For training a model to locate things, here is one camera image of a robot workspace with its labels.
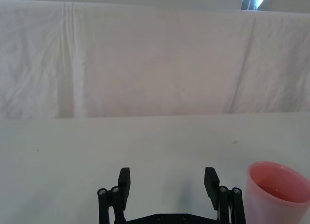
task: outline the table surface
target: table surface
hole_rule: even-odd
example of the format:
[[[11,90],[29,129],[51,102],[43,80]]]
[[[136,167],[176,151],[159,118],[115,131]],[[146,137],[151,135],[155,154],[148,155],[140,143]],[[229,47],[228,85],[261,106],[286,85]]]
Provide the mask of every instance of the table surface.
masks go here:
[[[243,190],[259,160],[310,179],[309,143],[310,113],[1,121],[0,223],[96,224],[96,192],[117,185],[122,167],[131,169],[127,220],[216,218],[206,166]]]

